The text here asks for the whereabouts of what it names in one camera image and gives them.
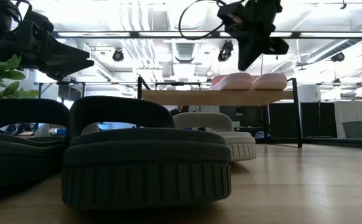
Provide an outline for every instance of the pink slipper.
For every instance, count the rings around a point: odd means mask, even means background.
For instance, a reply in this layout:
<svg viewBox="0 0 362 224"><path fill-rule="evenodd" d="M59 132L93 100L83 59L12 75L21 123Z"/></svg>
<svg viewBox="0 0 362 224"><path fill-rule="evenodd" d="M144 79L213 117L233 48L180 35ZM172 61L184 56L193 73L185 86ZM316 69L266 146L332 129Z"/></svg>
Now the pink slipper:
<svg viewBox="0 0 362 224"><path fill-rule="evenodd" d="M218 75L211 81L210 90L250 90L253 80L247 73Z"/></svg>
<svg viewBox="0 0 362 224"><path fill-rule="evenodd" d="M284 90L287 86L287 78L282 73L253 76L253 79L254 90Z"/></svg>

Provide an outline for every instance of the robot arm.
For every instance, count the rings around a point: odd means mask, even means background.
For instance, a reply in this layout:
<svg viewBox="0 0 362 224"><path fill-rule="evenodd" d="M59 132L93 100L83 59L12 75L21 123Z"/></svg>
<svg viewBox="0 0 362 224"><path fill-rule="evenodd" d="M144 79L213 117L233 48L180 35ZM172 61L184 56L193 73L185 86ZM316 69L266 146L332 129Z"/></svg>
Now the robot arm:
<svg viewBox="0 0 362 224"><path fill-rule="evenodd" d="M245 71L261 54L286 54L289 45L275 31L274 19L282 12L281 0L249 0L220 6L217 16L225 25L225 32L239 45L238 68Z"/></svg>
<svg viewBox="0 0 362 224"><path fill-rule="evenodd" d="M39 69L54 80L62 80L67 75L94 65L93 61L88 60L89 53L56 41L51 35L52 23L29 6L22 20L16 5L10 0L0 0L0 61L6 61L14 54L21 55L20 69ZM13 31L9 31L11 19L19 21Z"/></svg>

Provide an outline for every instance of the camera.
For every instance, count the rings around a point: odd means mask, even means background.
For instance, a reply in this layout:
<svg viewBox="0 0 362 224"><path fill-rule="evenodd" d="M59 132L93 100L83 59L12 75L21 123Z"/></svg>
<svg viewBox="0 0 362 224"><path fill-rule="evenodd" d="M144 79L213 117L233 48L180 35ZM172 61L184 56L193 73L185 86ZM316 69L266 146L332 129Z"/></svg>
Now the camera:
<svg viewBox="0 0 362 224"><path fill-rule="evenodd" d="M340 52L330 58L330 60L332 62L342 62L342 61L344 61L344 59L345 59L345 56L344 56L343 52Z"/></svg>
<svg viewBox="0 0 362 224"><path fill-rule="evenodd" d="M219 62L226 62L232 55L233 44L231 40L226 40L218 54Z"/></svg>
<svg viewBox="0 0 362 224"><path fill-rule="evenodd" d="M124 54L123 54L122 49L116 49L116 50L114 51L114 53L113 53L112 59L113 59L115 62L121 62L121 61L123 61L123 59L124 59Z"/></svg>

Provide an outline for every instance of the wooden floor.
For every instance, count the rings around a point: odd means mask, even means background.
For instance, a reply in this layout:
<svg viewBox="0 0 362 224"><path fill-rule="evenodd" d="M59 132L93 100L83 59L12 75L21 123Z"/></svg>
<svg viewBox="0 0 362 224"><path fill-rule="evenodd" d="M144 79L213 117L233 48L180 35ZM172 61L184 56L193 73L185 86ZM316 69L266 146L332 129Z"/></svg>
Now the wooden floor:
<svg viewBox="0 0 362 224"><path fill-rule="evenodd" d="M195 207L75 212L60 175L0 200L0 224L362 223L362 149L267 146L232 165L232 195Z"/></svg>

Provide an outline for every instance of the wooden table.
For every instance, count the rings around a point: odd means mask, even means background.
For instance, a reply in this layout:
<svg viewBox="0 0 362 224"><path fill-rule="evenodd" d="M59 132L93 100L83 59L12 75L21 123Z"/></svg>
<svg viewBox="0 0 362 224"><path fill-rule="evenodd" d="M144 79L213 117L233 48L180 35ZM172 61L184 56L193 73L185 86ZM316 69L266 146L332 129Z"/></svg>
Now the wooden table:
<svg viewBox="0 0 362 224"><path fill-rule="evenodd" d="M0 200L0 224L362 223L362 149L268 146L232 165L228 199L193 207L76 212L60 175Z"/></svg>
<svg viewBox="0 0 362 224"><path fill-rule="evenodd" d="M263 106L293 100L290 90L143 90L142 99L161 105Z"/></svg>

